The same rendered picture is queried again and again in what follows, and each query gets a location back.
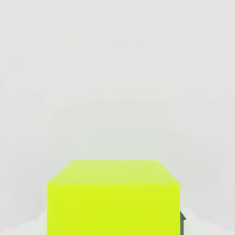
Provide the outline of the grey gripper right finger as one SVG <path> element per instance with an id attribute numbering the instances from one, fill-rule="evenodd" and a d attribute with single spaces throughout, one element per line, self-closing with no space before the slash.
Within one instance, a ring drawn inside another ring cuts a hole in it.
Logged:
<path id="1" fill-rule="evenodd" d="M 235 235 L 235 231 L 199 219 L 188 207 L 182 207 L 180 210 L 186 218 L 184 235 Z"/>

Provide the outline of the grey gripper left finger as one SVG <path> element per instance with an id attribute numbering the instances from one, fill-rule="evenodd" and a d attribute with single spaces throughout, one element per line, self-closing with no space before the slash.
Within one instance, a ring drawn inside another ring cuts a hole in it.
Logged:
<path id="1" fill-rule="evenodd" d="M 0 235 L 47 235 L 46 210 L 38 218 L 20 224 L 14 228 L 6 229 Z"/>

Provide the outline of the small yellow cube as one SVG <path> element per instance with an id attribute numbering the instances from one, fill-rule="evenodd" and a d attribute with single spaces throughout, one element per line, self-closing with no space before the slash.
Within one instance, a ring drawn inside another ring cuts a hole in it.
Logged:
<path id="1" fill-rule="evenodd" d="M 180 185 L 157 160 L 74 160 L 47 184 L 47 235 L 180 235 Z"/>

